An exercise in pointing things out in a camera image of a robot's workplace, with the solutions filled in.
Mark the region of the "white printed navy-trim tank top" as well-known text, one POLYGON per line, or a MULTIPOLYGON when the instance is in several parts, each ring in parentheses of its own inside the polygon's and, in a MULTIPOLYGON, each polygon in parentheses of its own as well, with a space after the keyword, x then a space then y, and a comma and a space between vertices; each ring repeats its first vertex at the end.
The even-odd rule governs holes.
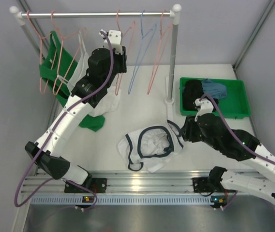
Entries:
POLYGON ((154 173, 181 154, 184 140, 181 128, 171 120, 127 133, 117 150, 127 169, 154 173))

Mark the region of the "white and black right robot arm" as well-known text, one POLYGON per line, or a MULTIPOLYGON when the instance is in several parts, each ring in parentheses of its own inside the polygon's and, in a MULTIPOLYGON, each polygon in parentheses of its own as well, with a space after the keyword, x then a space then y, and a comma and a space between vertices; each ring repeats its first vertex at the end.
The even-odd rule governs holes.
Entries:
POLYGON ((185 141, 203 142, 225 157, 247 165, 264 176, 263 179, 257 179, 215 166, 208 176, 211 190, 240 191, 275 205, 275 156, 252 134, 244 130, 232 130, 220 117, 208 113, 186 117, 181 135, 185 141))

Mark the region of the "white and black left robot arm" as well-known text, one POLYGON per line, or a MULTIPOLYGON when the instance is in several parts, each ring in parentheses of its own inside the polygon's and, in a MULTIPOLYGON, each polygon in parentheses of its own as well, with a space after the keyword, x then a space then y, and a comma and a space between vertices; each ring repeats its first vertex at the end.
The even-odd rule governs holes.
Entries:
POLYGON ((92 175, 63 158, 62 150, 86 116, 101 116, 118 108, 120 96, 115 95, 112 82, 126 71, 124 46, 120 52, 115 48, 95 49, 88 59, 86 75, 76 83, 55 121, 39 139, 26 144, 28 155, 53 179, 73 181, 82 192, 91 189, 92 175))

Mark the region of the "plain white tank top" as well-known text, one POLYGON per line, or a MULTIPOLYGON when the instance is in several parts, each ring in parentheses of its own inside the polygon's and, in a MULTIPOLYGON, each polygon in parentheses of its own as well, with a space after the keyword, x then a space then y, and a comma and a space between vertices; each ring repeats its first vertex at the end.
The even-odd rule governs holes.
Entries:
MULTIPOLYGON (((86 69, 88 66, 88 58, 90 57, 86 51, 84 44, 84 38, 82 32, 78 34, 78 40, 81 47, 78 49, 77 54, 80 55, 79 61, 77 62, 77 67, 74 69, 72 77, 69 79, 68 75, 64 79, 63 76, 57 75, 57 77, 68 87, 69 93, 72 93, 75 84, 86 75, 86 69)), ((107 94, 99 101, 98 106, 96 106, 91 112, 90 116, 100 116, 107 112, 113 112, 118 108, 120 102, 121 91, 118 95, 115 94, 116 87, 110 86, 107 89, 107 94)))

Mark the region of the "green tank top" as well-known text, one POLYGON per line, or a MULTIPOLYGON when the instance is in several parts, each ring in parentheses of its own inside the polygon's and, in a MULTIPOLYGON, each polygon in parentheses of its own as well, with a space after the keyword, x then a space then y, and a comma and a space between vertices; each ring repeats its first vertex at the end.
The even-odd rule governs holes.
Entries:
MULTIPOLYGON (((61 42, 58 39, 58 35, 55 31, 52 31, 52 35, 49 38, 50 41, 50 48, 48 51, 48 55, 43 61, 42 65, 39 65, 40 76, 42 80, 47 83, 49 89, 53 89, 55 79, 57 77, 57 66, 58 66, 58 58, 59 55, 57 54, 61 48, 61 42)), ((63 63, 64 67, 60 68, 60 73, 63 74, 65 72, 65 67, 69 66, 69 62, 72 59, 72 56, 65 50, 63 50, 63 63)), ((77 61, 75 60, 74 64, 72 65, 72 69, 74 70, 77 67, 77 61)), ((69 79, 73 75, 73 70, 68 73, 69 79)), ((63 84, 61 87, 61 91, 56 96, 57 100, 59 101, 62 107, 65 106, 67 103, 68 97, 70 93, 66 88, 66 85, 63 84)))

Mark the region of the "black garment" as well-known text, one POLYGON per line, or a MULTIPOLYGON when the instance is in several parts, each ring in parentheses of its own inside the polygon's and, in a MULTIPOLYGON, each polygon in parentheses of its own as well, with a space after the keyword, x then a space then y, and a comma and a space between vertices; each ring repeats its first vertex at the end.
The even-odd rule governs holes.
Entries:
POLYGON ((202 81, 188 80, 184 83, 182 94, 182 107, 186 111, 196 111, 194 101, 200 98, 203 94, 202 81))

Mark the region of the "blue garment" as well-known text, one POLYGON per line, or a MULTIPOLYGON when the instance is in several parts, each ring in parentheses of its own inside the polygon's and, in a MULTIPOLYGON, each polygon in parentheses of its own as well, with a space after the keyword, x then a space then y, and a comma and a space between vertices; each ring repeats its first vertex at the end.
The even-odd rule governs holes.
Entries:
POLYGON ((228 96, 227 87, 221 83, 210 79, 205 79, 201 83, 204 93, 211 95, 214 99, 220 100, 228 96))

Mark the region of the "green plastic bin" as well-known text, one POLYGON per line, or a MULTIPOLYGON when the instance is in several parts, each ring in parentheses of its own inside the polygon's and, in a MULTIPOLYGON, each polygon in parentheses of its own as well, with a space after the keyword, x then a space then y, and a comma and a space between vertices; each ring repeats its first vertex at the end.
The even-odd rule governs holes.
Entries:
MULTIPOLYGON (((184 83, 188 80, 203 81, 207 78, 190 78, 182 77, 180 79, 180 111, 183 116, 194 116, 196 111, 186 111, 182 107, 182 94, 184 83)), ((240 80, 225 80, 225 79, 210 79, 213 82, 221 83, 227 87, 228 96, 223 99, 214 99, 221 113, 225 118, 242 119, 250 116, 249 103, 243 81, 240 80)))

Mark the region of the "white and silver clothes rack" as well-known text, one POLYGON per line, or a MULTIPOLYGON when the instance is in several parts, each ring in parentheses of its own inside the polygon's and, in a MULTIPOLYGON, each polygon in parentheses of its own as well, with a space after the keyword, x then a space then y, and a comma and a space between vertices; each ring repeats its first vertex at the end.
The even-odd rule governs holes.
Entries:
MULTIPOLYGON (((169 12, 164 13, 164 17, 170 17, 173 19, 172 21, 172 40, 171 40, 171 55, 170 55, 170 63, 169 63, 169 75, 166 77, 166 95, 165 99, 166 111, 168 119, 173 119, 173 85, 174 85, 174 75, 175 75, 175 63, 176 63, 176 48, 177 48, 177 37, 178 37, 178 28, 180 24, 181 18, 181 10, 182 7, 180 4, 174 4, 172 9, 169 12)), ((27 15, 25 12, 19 10, 18 7, 12 6, 9 8, 10 13, 14 16, 17 23, 23 29, 25 35, 27 36, 29 42, 34 48, 35 52, 38 54, 36 50, 36 41, 34 37, 31 35, 27 25, 27 15)), ((119 17, 138 17, 141 15, 141 12, 122 12, 119 13, 119 17)), ((146 12, 144 16, 154 17, 161 16, 160 12, 146 12)), ((51 13, 30 13, 31 19, 43 19, 50 18, 51 13)), ((55 13, 54 18, 112 18, 116 17, 115 12, 107 12, 107 13, 55 13)))

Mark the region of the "aluminium mounting rail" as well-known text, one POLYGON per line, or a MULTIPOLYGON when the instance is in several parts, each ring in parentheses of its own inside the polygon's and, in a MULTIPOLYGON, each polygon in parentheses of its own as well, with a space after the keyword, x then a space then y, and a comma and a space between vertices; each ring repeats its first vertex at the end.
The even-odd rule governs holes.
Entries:
MULTIPOLYGON (((131 173, 131 172, 94 172, 94 178, 106 178, 106 194, 151 194, 151 193, 191 193, 195 177, 207 177, 210 171, 181 171, 157 173, 131 173)), ((236 170, 238 174, 266 179, 261 174, 249 170, 236 170)), ((49 179, 49 175, 39 172, 35 176, 26 177, 21 193, 32 193, 41 183, 49 179)), ((37 193, 60 194, 64 193, 63 180, 51 180, 44 184, 37 193)))

